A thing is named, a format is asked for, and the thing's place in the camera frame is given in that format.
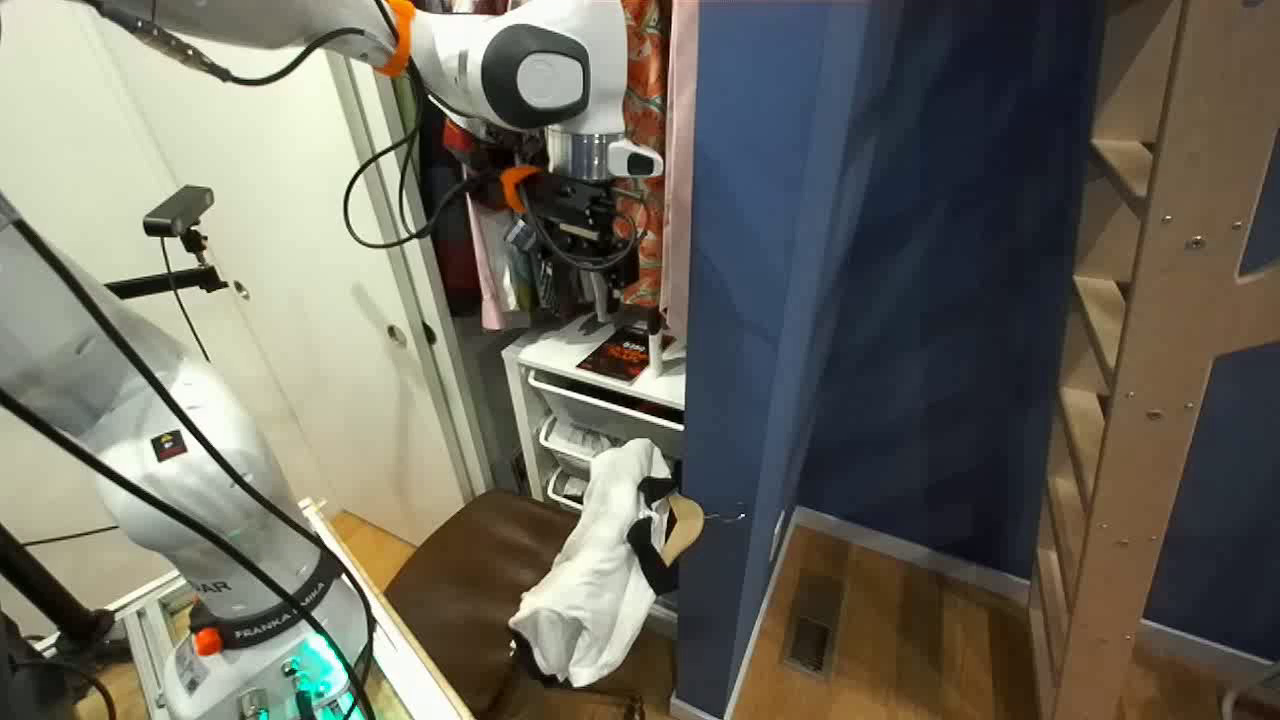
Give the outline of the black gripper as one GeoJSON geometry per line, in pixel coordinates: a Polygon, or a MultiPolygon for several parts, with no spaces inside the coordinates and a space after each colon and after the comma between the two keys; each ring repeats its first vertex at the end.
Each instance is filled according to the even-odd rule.
{"type": "Polygon", "coordinates": [[[571,177],[528,185],[528,222],[542,248],[574,274],[611,274],[626,245],[611,231],[611,187],[571,177]]]}

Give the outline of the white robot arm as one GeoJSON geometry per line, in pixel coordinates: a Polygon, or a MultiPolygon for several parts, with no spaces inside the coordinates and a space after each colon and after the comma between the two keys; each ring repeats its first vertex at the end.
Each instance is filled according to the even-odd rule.
{"type": "MultiPolygon", "coordinates": [[[[210,41],[294,58],[331,49],[384,77],[412,73],[466,122],[539,133],[549,169],[582,185],[659,169],[623,133],[620,0],[519,0],[504,18],[424,14],[412,0],[83,3],[196,73],[217,67],[210,41]]],[[[3,226],[0,297],[3,410],[101,472],[124,529],[196,585],[220,650],[256,658],[300,625],[314,630],[337,563],[294,520],[270,457],[231,459],[186,414],[220,382],[23,222],[3,226]]]]}

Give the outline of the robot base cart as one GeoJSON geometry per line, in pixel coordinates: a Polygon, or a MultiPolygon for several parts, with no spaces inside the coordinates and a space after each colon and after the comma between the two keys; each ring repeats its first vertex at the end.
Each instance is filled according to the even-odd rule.
{"type": "Polygon", "coordinates": [[[338,619],[355,619],[359,683],[308,625],[256,650],[220,650],[210,637],[192,637],[196,592],[178,576],[163,576],[115,613],[149,720],[473,720],[436,661],[337,538],[329,509],[303,504],[303,516],[343,569],[338,600],[321,604],[321,625],[338,637],[338,619]]]}

